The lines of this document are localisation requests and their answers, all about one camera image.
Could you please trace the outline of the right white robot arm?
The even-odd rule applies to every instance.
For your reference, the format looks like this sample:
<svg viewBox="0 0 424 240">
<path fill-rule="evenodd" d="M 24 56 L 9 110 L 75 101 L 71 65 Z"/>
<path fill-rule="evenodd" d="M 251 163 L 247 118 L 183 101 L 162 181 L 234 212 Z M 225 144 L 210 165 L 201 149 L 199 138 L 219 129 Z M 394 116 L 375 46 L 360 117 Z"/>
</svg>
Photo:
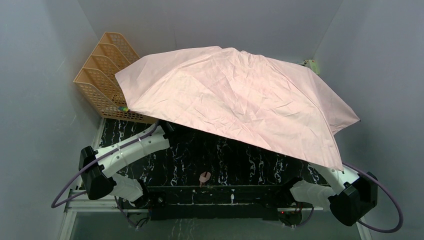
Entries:
<svg viewBox="0 0 424 240">
<path fill-rule="evenodd" d="M 331 211 L 342 224 L 352 226 L 378 203 L 377 178 L 345 166 L 343 171 L 312 164 L 327 186 L 296 177 L 285 183 L 292 202 L 311 204 Z"/>
</svg>

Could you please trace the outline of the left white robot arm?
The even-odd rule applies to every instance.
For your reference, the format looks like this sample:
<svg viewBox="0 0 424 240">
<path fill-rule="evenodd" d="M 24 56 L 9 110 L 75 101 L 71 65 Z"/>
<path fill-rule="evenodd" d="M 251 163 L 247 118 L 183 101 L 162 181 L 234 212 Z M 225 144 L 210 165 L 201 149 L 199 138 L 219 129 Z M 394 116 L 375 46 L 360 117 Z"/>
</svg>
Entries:
<svg viewBox="0 0 424 240">
<path fill-rule="evenodd" d="M 80 152 L 79 172 L 89 200 L 107 195 L 119 197 L 135 205 L 149 201 L 149 192 L 142 180 L 118 174 L 126 166 L 170 147 L 166 132 L 158 123 L 146 130 L 107 147 Z"/>
</svg>

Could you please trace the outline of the pink and black folding umbrella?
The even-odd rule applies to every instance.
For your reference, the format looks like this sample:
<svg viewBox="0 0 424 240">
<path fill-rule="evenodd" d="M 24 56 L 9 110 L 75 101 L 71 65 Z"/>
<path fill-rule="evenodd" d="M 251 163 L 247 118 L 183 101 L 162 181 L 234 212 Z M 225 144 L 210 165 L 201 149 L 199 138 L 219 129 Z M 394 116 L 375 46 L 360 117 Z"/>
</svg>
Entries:
<svg viewBox="0 0 424 240">
<path fill-rule="evenodd" d="M 130 111 L 336 171 L 359 117 L 311 69 L 219 46 L 142 57 L 115 74 Z"/>
</svg>

